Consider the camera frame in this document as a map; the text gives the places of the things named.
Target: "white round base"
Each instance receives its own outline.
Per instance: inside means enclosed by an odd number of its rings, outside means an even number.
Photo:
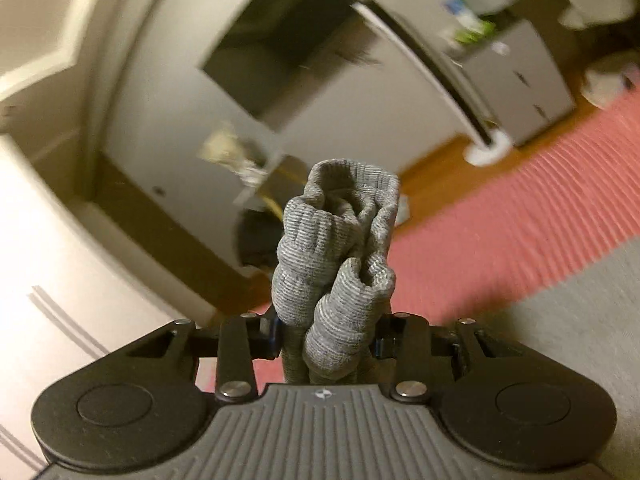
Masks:
[[[472,144],[465,149],[465,160],[472,166],[484,168],[503,160],[513,149],[509,136],[502,130],[489,133],[492,143],[489,147]]]

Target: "gray carpet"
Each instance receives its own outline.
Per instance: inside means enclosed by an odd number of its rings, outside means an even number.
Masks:
[[[640,479],[640,238],[482,322],[603,386],[618,426],[600,464],[616,478]]]

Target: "circular cap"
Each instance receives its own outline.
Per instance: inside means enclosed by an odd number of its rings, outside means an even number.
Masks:
[[[107,384],[80,397],[78,413],[96,426],[117,428],[144,417],[153,403],[151,394],[140,386]]]
[[[569,397],[549,384],[514,384],[501,391],[495,402],[504,416],[530,426],[558,422],[571,409]]]
[[[396,392],[402,397],[420,397],[427,393],[427,386],[418,381],[404,381],[398,383]]]
[[[246,381],[229,381],[220,387],[220,393],[230,399],[237,399],[250,394],[251,385]]]

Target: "wooden floor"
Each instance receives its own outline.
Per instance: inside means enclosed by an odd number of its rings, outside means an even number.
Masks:
[[[581,74],[581,71],[574,71],[567,76],[577,104],[575,111],[525,146],[515,149],[498,164],[488,168],[475,168],[467,164],[463,151],[469,145],[469,140],[461,136],[401,174],[402,192],[409,197],[412,218],[397,232],[410,229],[490,179],[517,168],[589,117],[596,108],[580,94]]]

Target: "striped fabric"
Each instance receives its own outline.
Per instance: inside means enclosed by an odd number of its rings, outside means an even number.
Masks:
[[[526,298],[640,235],[640,93],[394,240],[395,310],[447,322]]]
[[[0,479],[45,465],[40,392],[180,315],[114,261],[0,136]]]

